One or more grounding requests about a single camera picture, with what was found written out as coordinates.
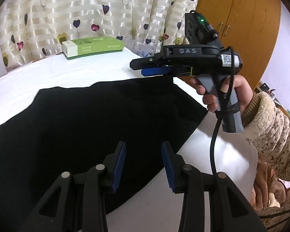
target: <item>cabinet handle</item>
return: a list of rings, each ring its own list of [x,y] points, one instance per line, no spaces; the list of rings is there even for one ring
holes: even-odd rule
[[[225,34],[224,34],[224,36],[227,36],[227,33],[228,33],[228,30],[229,30],[229,25],[227,26],[227,29],[225,30]]]
[[[221,22],[220,24],[219,24],[219,29],[218,29],[218,33],[220,33],[220,30],[221,30],[221,27],[223,26],[223,22]]]

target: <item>person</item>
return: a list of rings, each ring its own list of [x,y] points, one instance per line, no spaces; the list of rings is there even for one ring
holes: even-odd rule
[[[216,97],[205,94],[196,78],[190,82],[198,94],[204,95],[203,103],[208,110],[215,112]],[[229,82],[230,77],[223,82],[222,92],[228,91]],[[243,135],[258,151],[251,204],[268,231],[278,232],[290,217],[290,187],[285,187],[282,181],[290,181],[290,121],[267,93],[254,93],[243,76],[234,76],[233,88],[245,128]]]

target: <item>silver screw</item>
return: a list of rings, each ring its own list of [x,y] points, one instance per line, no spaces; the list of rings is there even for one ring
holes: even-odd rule
[[[70,176],[70,173],[69,172],[63,172],[62,174],[61,174],[61,177],[62,178],[68,178]]]
[[[192,166],[189,164],[185,164],[185,165],[183,165],[183,169],[186,171],[190,171],[190,170],[192,170]]]
[[[96,165],[97,170],[103,170],[104,168],[105,168],[105,166],[103,164]]]
[[[227,175],[224,172],[219,172],[218,173],[218,177],[221,178],[221,179],[224,179],[224,178],[227,177]]]

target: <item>sleeve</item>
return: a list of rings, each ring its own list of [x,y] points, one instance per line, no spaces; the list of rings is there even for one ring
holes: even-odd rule
[[[242,115],[244,136],[275,167],[277,176],[290,181],[290,121],[265,92],[254,93]]]

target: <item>device grip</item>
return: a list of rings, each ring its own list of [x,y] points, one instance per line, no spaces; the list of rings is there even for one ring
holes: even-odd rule
[[[225,80],[225,78],[228,77],[227,75],[216,75],[214,78],[210,74],[201,74],[197,76],[200,83],[204,86],[206,92],[208,94],[212,94],[217,97],[217,111],[216,116],[218,115],[218,112],[221,111],[221,102],[223,100],[224,93],[220,91],[220,87]],[[228,102],[227,107],[236,106],[238,104],[237,95],[235,90],[233,89],[231,92],[230,100]],[[237,112],[229,112],[226,113],[222,119],[222,129],[224,132],[227,133],[238,133],[243,132],[244,128],[241,121],[241,113],[238,109]]]

